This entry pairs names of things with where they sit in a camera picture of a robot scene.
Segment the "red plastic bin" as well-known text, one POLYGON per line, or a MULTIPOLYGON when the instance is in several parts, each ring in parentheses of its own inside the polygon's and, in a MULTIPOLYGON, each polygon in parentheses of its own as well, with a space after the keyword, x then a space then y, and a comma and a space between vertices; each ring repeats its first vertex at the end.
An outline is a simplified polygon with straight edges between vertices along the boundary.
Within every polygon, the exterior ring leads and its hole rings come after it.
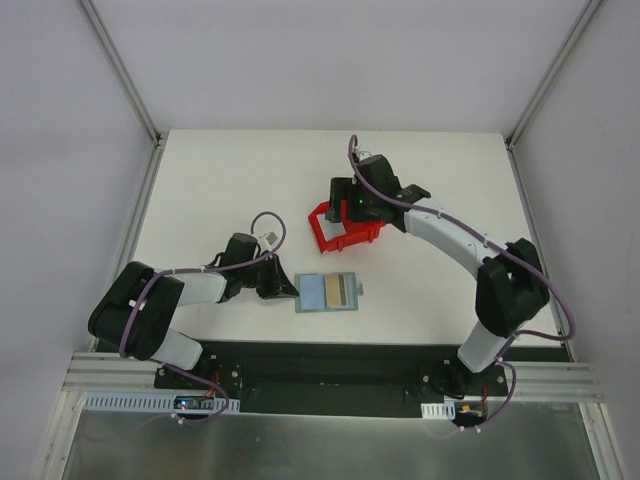
POLYGON ((340 220, 337 223, 329 222, 326 214, 329 202, 320 203, 307 217, 311 231, 315 238, 318 250, 321 254, 343 251, 363 243, 374 242, 385 226, 383 222, 368 221, 354 223, 347 218, 347 201, 341 201, 340 220))

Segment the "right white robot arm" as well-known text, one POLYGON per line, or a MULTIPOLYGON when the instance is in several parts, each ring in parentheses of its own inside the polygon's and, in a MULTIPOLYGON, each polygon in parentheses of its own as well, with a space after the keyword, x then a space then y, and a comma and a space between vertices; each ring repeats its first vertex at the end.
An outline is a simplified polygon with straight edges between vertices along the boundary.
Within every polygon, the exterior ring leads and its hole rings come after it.
POLYGON ((415 184, 403 187, 383 155, 359 160, 350 153, 348 158, 354 175, 331 179, 327 221, 391 224, 436 247, 476 280, 477 322, 450 369, 452 387, 473 394, 515 331, 549 302, 548 287, 537 276, 536 247, 526 239, 506 242, 481 234, 430 192, 415 184))

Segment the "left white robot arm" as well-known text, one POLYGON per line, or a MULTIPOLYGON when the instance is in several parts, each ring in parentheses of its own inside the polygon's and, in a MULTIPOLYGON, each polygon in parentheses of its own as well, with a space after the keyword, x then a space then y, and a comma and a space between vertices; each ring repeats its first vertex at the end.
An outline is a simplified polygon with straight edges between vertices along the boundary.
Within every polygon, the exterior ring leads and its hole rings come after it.
POLYGON ((91 313, 88 332, 125 357, 174 365, 177 377, 188 388, 202 388, 210 380, 212 367, 201 358, 204 347, 200 342, 170 327, 176 310, 224 303, 243 289, 255 290, 263 300, 298 297, 272 252, 277 243, 273 232, 260 237, 235 233, 202 273, 171 272, 150 288, 146 286, 154 269, 133 261, 91 313))

